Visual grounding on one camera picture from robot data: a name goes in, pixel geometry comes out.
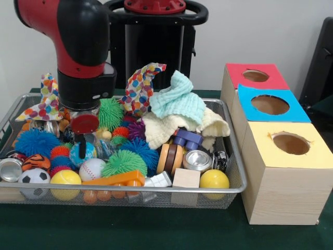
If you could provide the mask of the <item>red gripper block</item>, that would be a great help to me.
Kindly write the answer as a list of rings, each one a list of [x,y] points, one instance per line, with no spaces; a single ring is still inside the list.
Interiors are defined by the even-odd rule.
[[[95,132],[99,127],[99,120],[93,114],[77,114],[71,118],[71,129],[78,134],[79,157],[84,159],[86,155],[86,140],[83,134]]]

